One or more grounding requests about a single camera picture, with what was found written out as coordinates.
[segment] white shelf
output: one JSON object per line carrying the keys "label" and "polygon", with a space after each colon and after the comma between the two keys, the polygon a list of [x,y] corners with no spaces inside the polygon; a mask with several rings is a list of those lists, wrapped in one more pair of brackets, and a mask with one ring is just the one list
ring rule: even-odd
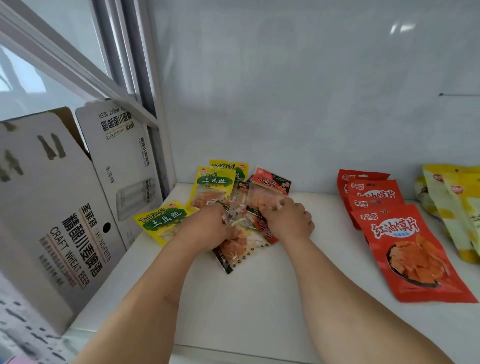
{"label": "white shelf", "polygon": [[[178,184],[166,201],[186,203],[192,185]],[[355,283],[429,337],[457,364],[477,363],[479,304],[400,303],[391,294],[360,231],[355,230],[339,196],[292,192],[312,213],[312,240]],[[480,298],[480,266],[461,261],[425,213],[457,272]],[[161,247],[140,235],[72,329],[97,331],[145,272]],[[198,257],[183,288],[177,345],[302,363],[321,363],[301,312],[293,268],[281,244],[249,257],[227,275],[212,254]]]}

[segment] black bowl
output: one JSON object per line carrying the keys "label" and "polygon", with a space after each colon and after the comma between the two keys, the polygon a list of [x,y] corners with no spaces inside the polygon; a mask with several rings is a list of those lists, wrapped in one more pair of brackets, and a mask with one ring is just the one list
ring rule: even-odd
{"label": "black bowl", "polygon": [[402,277],[403,279],[405,279],[407,282],[411,283],[411,284],[415,284],[416,286],[419,286],[419,287],[427,287],[427,288],[437,288],[437,287],[440,287],[440,283],[438,283],[438,281],[435,281],[435,283],[421,283],[421,282],[418,282],[417,280],[413,280],[413,279],[410,279],[407,277],[406,274],[401,274],[398,270],[396,270],[395,268],[392,267],[392,264],[390,263],[391,261],[391,256],[390,256],[390,252],[392,251],[393,247],[395,247],[396,245],[393,245],[390,249],[388,249],[388,252],[387,252],[387,261],[388,261],[388,265],[390,266],[390,269],[392,271],[394,271],[396,274],[398,274],[400,277]]}

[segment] hand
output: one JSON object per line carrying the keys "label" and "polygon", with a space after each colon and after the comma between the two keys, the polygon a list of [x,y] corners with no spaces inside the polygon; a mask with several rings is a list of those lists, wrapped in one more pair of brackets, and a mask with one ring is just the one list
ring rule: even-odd
{"label": "hand", "polygon": [[223,223],[226,216],[221,204],[209,205],[184,219],[175,238],[190,245],[196,254],[212,250],[230,235]]}
{"label": "hand", "polygon": [[289,197],[280,201],[280,204],[283,207],[278,211],[269,207],[260,207],[260,212],[267,219],[271,232],[283,243],[309,239],[315,229],[310,212],[305,211],[302,204],[296,204]]}

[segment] person's left arm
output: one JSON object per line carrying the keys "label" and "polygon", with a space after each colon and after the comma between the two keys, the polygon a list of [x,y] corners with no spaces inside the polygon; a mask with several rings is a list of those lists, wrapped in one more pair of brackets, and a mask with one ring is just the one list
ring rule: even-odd
{"label": "person's left arm", "polygon": [[168,363],[185,277],[199,253],[228,237],[225,214],[214,204],[186,218],[72,364]]}

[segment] person's right arm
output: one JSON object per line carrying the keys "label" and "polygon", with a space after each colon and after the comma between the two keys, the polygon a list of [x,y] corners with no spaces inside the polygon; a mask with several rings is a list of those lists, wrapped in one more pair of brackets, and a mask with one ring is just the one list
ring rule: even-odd
{"label": "person's right arm", "polygon": [[297,275],[303,313],[326,364],[451,364],[433,342],[345,276],[310,240],[312,216],[285,199],[262,208]]}

